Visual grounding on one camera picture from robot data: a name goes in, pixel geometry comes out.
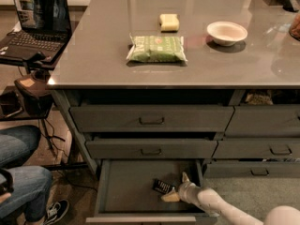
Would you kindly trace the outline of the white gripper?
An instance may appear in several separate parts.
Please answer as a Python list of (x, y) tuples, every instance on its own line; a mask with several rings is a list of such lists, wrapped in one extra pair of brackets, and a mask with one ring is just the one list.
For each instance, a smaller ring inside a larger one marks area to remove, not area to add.
[(173, 188), (169, 193), (163, 195), (161, 200), (166, 203), (177, 203), (181, 199), (185, 203), (199, 204), (199, 196), (203, 189), (190, 182), (185, 172), (182, 172), (182, 182), (178, 192)]

